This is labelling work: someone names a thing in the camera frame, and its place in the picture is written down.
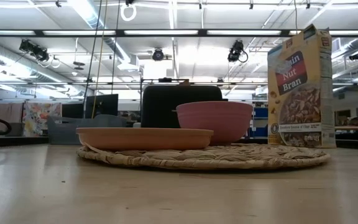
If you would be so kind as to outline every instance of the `orange plate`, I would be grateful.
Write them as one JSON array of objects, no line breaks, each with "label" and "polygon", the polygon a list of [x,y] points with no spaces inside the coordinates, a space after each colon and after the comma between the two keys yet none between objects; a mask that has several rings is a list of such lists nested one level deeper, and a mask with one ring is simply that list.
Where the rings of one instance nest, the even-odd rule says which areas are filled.
[{"label": "orange plate", "polygon": [[77,134],[82,143],[97,149],[188,150],[208,146],[214,132],[179,128],[77,128]]}]

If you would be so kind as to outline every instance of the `storage bin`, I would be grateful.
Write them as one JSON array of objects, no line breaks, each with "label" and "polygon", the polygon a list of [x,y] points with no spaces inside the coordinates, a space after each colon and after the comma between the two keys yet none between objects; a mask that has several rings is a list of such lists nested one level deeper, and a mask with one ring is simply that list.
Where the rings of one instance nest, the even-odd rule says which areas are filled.
[{"label": "storage bin", "polygon": [[80,145],[77,128],[124,128],[126,119],[108,114],[99,114],[94,119],[49,116],[47,125],[49,144]]}]

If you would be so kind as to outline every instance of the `raisin nut bran box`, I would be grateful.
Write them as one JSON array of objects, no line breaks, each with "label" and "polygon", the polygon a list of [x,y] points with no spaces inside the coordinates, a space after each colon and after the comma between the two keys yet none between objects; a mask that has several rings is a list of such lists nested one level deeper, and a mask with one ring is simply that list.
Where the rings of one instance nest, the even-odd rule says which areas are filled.
[{"label": "raisin nut bran box", "polygon": [[311,25],[267,60],[268,143],[336,147],[329,32]]}]

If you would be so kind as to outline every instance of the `woven placemat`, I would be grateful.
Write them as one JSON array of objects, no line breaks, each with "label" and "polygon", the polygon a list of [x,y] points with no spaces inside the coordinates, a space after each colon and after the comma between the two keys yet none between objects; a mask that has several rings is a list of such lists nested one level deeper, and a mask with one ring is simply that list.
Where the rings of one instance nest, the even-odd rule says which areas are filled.
[{"label": "woven placemat", "polygon": [[103,161],[115,166],[150,166],[164,169],[280,169],[317,166],[330,155],[305,147],[265,144],[232,144],[208,146],[203,150],[102,151],[91,146],[77,150],[85,159]]}]

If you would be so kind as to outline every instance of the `artwork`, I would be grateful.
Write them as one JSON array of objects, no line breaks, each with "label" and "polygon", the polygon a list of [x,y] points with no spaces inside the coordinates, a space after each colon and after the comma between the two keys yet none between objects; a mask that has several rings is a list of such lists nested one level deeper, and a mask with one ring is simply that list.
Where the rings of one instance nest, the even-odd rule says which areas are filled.
[{"label": "artwork", "polygon": [[48,116],[62,116],[61,103],[24,103],[23,123],[25,137],[43,135],[48,129]]}]

